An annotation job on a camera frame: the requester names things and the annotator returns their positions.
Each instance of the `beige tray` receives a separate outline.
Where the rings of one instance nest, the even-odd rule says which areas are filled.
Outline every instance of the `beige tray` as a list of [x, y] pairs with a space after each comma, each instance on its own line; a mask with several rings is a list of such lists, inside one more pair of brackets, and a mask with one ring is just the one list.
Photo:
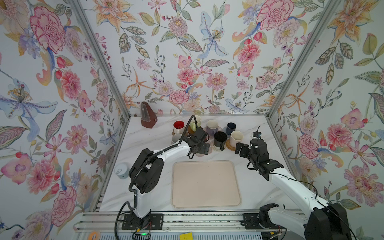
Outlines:
[[231, 161], [177, 162], [173, 166], [175, 208], [226, 207], [241, 203]]

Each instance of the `floral wallpaper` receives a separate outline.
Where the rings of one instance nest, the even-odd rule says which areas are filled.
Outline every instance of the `floral wallpaper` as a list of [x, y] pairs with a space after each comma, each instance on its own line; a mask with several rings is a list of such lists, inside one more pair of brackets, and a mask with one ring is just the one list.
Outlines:
[[131, 113], [266, 113], [326, 0], [82, 1]]
[[271, 119], [296, 176], [347, 209], [359, 240], [384, 238], [383, 9], [342, 1]]
[[71, 239], [98, 199], [126, 118], [93, 56], [66, 0], [0, 0], [0, 239]]

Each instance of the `cup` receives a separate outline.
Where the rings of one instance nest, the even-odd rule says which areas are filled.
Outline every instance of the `cup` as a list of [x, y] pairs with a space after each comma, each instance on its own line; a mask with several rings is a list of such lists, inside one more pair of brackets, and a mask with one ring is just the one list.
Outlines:
[[177, 134], [177, 133], [183, 133], [184, 131], [184, 127], [185, 127], [185, 124], [183, 121], [176, 121], [173, 123], [173, 133], [174, 134]]
[[182, 134], [180, 133], [176, 133], [175, 135], [172, 136], [172, 142], [171, 142], [171, 145], [172, 144], [175, 144], [177, 142], [179, 142], [181, 136], [183, 136]]
[[215, 135], [215, 133], [217, 133], [218, 131], [218, 122], [216, 120], [209, 120], [207, 122], [207, 128], [206, 128], [206, 132], [213, 136]]
[[227, 141], [228, 136], [225, 132], [217, 132], [214, 135], [214, 145], [221, 151], [224, 151], [225, 142]]
[[227, 124], [227, 129], [225, 130], [225, 132], [227, 133], [227, 135], [231, 135], [231, 133], [235, 130], [236, 130], [236, 124], [234, 124], [233, 122], [230, 122]]
[[244, 135], [240, 131], [233, 131], [231, 137], [229, 138], [229, 143], [232, 147], [236, 147], [238, 142], [241, 142], [244, 138]]
[[[201, 117], [198, 116], [198, 115], [195, 115], [196, 117], [196, 121], [197, 121], [197, 126], [200, 127], [201, 126]], [[189, 123], [189, 126], [191, 127], [191, 130], [196, 132], [196, 124], [195, 124], [195, 119], [192, 118], [191, 122]]]

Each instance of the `yellow sticky note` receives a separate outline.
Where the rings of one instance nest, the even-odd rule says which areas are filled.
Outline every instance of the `yellow sticky note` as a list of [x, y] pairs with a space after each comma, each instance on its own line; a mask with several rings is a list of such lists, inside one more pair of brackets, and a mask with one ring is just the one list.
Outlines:
[[193, 236], [191, 232], [186, 234], [180, 234], [179, 237], [180, 237], [180, 240], [193, 240]]

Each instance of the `white marble tabletop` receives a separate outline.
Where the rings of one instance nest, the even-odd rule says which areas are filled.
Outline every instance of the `white marble tabletop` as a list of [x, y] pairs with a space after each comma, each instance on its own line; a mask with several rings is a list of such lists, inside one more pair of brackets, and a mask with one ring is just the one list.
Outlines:
[[[148, 148], [150, 150], [163, 149], [171, 144], [172, 126], [177, 120], [188, 122], [189, 116], [158, 116], [157, 123], [152, 129], [141, 126], [140, 117], [132, 117], [127, 132], [122, 143], [116, 165], [126, 162], [132, 166], [140, 152]], [[224, 128], [227, 123], [234, 122], [236, 130], [244, 134], [243, 143], [249, 144], [252, 133], [260, 127], [262, 139], [268, 144], [268, 152], [271, 159], [276, 159], [286, 167], [286, 163], [279, 150], [279, 147], [272, 135], [265, 116], [201, 116], [202, 127], [206, 127], [207, 121], [214, 119], [219, 122], [219, 126]], [[171, 204], [172, 196], [172, 170], [176, 162], [181, 161], [232, 161], [235, 166], [237, 182], [241, 194], [242, 202], [236, 207], [202, 207], [202, 208], [175, 208]], [[279, 188], [266, 181], [254, 170], [247, 169], [248, 160], [236, 155], [233, 151], [213, 150], [208, 155], [201, 157], [195, 156], [190, 160], [187, 156], [181, 157], [173, 162], [166, 162], [162, 170], [159, 183], [149, 193], [151, 198], [152, 211], [189, 211], [189, 210], [254, 210], [268, 204], [276, 203], [282, 206], [285, 204], [287, 209], [297, 209], [297, 205], [288, 198]], [[100, 207], [101, 212], [117, 212], [125, 201], [130, 201], [133, 205], [133, 193], [128, 191], [131, 179], [118, 178], [112, 173], [109, 180], [103, 202]]]

